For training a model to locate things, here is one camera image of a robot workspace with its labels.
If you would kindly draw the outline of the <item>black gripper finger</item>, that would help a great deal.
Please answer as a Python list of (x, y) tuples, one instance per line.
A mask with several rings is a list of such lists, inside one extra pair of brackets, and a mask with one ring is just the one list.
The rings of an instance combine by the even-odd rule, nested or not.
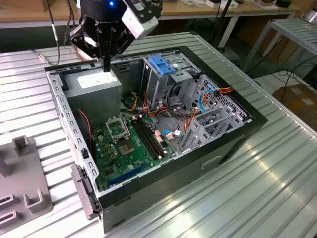
[(121, 55), (128, 46), (134, 41), (135, 37), (128, 30), (127, 27), (123, 26), (112, 27), (110, 32), (109, 40), (107, 41), (106, 51), (106, 71), (110, 71), (110, 60), (116, 55)]
[(84, 54), (100, 62), (104, 72), (107, 72), (107, 57), (104, 49), (104, 44), (100, 46), (90, 37), (84, 36), (84, 31), (81, 26), (77, 26), (70, 31), (70, 41)]

